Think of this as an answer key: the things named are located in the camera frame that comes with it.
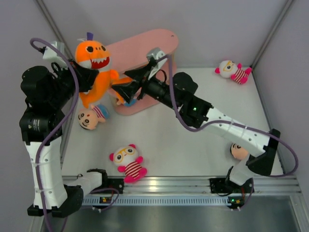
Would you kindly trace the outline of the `large orange shark plush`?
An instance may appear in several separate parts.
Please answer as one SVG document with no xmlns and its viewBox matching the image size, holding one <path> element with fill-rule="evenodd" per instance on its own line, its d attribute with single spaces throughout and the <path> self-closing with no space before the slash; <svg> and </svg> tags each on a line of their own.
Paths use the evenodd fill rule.
<svg viewBox="0 0 309 232">
<path fill-rule="evenodd" d="M 111 54 L 101 42 L 94 40 L 91 32 L 86 33 L 86 38 L 75 49 L 75 61 L 81 67 L 97 73 L 92 88 L 79 97 L 85 108 L 100 100 L 111 87 L 112 83 L 119 80 L 119 73 L 112 69 Z"/>
</svg>

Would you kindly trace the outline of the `boy doll plush blue cap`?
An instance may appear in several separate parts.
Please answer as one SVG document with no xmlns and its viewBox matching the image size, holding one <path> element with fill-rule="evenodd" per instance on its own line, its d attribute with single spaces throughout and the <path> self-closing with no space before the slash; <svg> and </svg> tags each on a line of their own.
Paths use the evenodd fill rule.
<svg viewBox="0 0 309 232">
<path fill-rule="evenodd" d="M 107 107 L 103 104 L 90 105 L 81 109 L 77 115 L 79 125 L 86 130 L 94 130 L 98 123 L 104 123 L 110 117 Z"/>
</svg>

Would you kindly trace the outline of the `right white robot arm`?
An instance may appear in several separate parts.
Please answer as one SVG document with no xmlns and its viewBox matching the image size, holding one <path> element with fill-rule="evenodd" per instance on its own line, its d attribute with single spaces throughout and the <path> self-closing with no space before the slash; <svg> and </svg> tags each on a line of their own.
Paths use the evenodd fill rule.
<svg viewBox="0 0 309 232">
<path fill-rule="evenodd" d="M 281 135 L 278 130 L 266 132 L 248 127 L 222 113 L 210 102 L 195 95 L 198 85 L 185 72 L 173 74 L 168 84 L 158 80 L 156 73 L 151 63 L 126 71 L 125 75 L 131 81 L 113 84 L 112 89 L 126 102 L 131 102 L 139 91 L 138 98 L 147 95 L 173 109 L 176 118 L 187 130 L 206 130 L 247 150 L 245 158 L 227 173 L 225 186 L 229 191 L 238 191 L 255 175 L 271 176 Z"/>
</svg>

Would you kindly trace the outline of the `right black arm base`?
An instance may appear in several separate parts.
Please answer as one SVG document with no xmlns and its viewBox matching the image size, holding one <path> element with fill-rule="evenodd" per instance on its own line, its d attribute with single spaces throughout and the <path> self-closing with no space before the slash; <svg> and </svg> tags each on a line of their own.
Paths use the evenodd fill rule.
<svg viewBox="0 0 309 232">
<path fill-rule="evenodd" d="M 228 181 L 226 178 L 211 178 L 209 182 L 211 193 L 220 197 L 227 197 L 230 204 L 228 208 L 232 211 L 240 211 L 254 193 L 252 178 L 241 186 Z"/>
</svg>

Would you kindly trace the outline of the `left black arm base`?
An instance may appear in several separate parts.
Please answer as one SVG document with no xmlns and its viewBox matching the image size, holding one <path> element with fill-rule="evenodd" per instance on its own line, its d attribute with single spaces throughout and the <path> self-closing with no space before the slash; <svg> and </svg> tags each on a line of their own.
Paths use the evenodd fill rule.
<svg viewBox="0 0 309 232">
<path fill-rule="evenodd" d="M 111 178 L 107 182 L 107 186 L 104 188 L 98 188 L 95 190 L 96 194 L 107 194 L 107 196 L 100 197 L 99 206 L 93 206 L 100 213 L 110 209 L 120 194 L 123 194 L 124 179 L 123 178 Z"/>
</svg>

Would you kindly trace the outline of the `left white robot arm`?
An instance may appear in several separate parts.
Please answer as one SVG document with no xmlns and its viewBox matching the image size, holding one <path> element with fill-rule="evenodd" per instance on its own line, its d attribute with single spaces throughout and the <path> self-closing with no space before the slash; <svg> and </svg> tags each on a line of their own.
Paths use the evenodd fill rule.
<svg viewBox="0 0 309 232">
<path fill-rule="evenodd" d="M 65 218 L 81 208 L 90 192 L 108 190 L 108 176 L 103 169 L 90 169 L 69 184 L 64 184 L 61 174 L 62 125 L 69 117 L 62 108 L 69 100 L 77 102 L 76 86 L 90 90 L 97 75 L 98 71 L 83 68 L 73 60 L 65 65 L 52 62 L 51 68 L 34 66 L 22 75 L 21 89 L 27 107 L 19 126 L 35 185 L 29 216 L 51 214 Z"/>
</svg>

